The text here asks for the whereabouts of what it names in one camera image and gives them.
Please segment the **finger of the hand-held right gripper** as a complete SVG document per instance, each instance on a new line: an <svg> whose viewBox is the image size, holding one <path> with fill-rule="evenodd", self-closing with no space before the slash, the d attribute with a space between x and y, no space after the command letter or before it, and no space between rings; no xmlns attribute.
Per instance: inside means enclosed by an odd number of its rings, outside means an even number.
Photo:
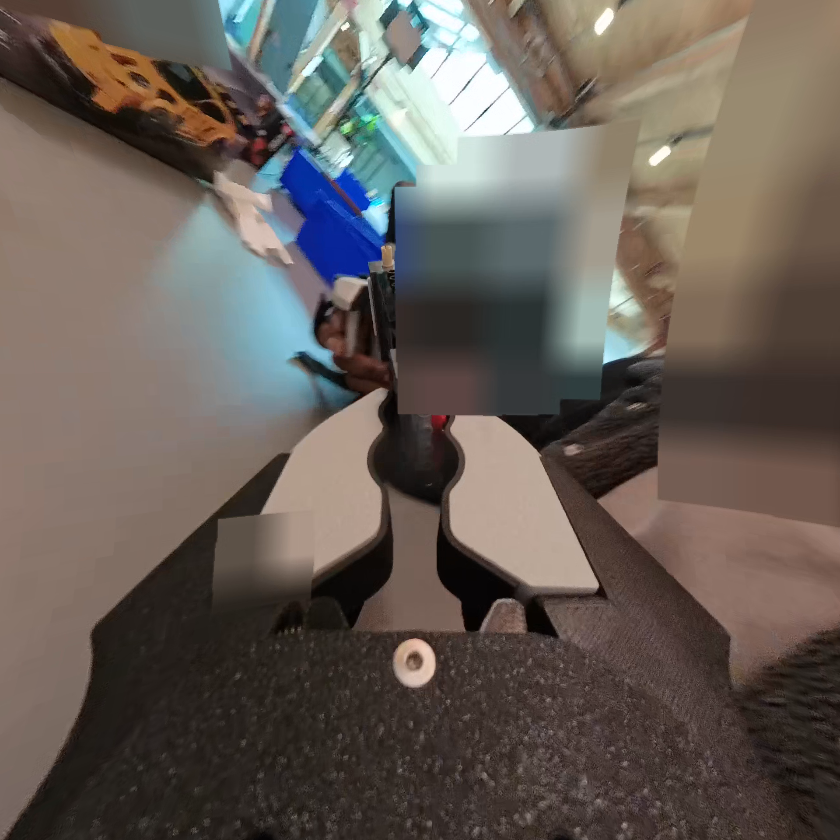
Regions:
<svg viewBox="0 0 840 840"><path fill-rule="evenodd" d="M369 354L369 281L359 277L337 277L333 283L333 306L342 313L345 354Z"/></svg>

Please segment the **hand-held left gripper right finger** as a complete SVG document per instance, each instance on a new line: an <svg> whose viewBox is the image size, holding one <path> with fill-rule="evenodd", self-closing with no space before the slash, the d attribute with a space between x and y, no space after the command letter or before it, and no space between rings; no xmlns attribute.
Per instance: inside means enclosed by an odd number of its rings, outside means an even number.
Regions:
<svg viewBox="0 0 840 840"><path fill-rule="evenodd" d="M455 416L444 492L454 546L535 595L593 595L599 582L538 451L496 416Z"/></svg>

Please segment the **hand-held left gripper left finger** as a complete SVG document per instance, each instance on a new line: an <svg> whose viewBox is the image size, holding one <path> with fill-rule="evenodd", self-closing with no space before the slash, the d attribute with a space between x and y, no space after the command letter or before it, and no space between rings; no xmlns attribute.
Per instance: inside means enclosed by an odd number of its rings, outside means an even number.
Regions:
<svg viewBox="0 0 840 840"><path fill-rule="evenodd" d="M290 452L262 509L265 516L310 520L313 587L388 541L389 504L371 461L388 396L376 390L313 428Z"/></svg>

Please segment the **white desk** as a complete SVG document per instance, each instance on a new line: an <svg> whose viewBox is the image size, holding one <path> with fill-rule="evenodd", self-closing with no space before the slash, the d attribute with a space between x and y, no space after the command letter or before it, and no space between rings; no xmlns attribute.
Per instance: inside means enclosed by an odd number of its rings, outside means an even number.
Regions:
<svg viewBox="0 0 840 840"><path fill-rule="evenodd" d="M318 422L281 270L200 185L2 85L2 833L458 838L395 637L212 614L215 511Z"/></svg>

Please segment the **person's right hand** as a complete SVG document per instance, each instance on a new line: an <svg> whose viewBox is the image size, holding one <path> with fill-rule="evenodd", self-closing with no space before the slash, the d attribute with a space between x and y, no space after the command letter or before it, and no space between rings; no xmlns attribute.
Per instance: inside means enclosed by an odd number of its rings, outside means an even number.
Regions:
<svg viewBox="0 0 840 840"><path fill-rule="evenodd" d="M316 340L332 354L335 365L345 374L348 387L366 395L377 389L390 389L392 376L386 363L362 353L349 354L344 336L344 315L330 309L315 328Z"/></svg>

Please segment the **blue plastic bin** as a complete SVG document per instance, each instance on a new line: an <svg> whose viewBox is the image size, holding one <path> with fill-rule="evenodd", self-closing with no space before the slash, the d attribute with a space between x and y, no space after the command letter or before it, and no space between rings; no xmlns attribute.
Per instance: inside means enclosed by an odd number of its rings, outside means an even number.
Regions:
<svg viewBox="0 0 840 840"><path fill-rule="evenodd" d="M296 243L329 288L337 277L367 277L385 244L366 219L323 191L316 192Z"/></svg>
<svg viewBox="0 0 840 840"><path fill-rule="evenodd" d="M316 157L304 148L296 148L282 168L279 181L290 202L299 213L308 217L319 197L343 205L361 216L371 202L360 183L351 173L332 178Z"/></svg>

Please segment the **person's black fleece jacket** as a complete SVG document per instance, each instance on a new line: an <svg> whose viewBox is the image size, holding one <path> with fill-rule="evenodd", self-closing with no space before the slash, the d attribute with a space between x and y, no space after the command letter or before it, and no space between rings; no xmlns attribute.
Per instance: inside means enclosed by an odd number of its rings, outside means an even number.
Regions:
<svg viewBox="0 0 840 840"><path fill-rule="evenodd" d="M562 403L542 455L600 500L638 476L656 488L664 358L609 363L598 402ZM838 838L838 627L807 638L740 684L734 699L763 767L812 838Z"/></svg>

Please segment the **person's grey shirt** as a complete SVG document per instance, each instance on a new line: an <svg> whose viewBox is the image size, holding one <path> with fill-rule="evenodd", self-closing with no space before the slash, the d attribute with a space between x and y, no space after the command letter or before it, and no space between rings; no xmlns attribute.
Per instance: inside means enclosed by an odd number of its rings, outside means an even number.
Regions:
<svg viewBox="0 0 840 840"><path fill-rule="evenodd" d="M659 500L653 477L600 503L728 632L733 681L838 627L838 528Z"/></svg>

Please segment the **toy box with yellow car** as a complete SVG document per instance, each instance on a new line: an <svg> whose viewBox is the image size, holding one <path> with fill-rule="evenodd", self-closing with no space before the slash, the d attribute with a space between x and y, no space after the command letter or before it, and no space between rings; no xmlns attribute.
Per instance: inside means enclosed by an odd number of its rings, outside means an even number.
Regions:
<svg viewBox="0 0 840 840"><path fill-rule="evenodd" d="M248 145L228 89L199 67L106 44L87 28L1 12L2 79L193 178Z"/></svg>

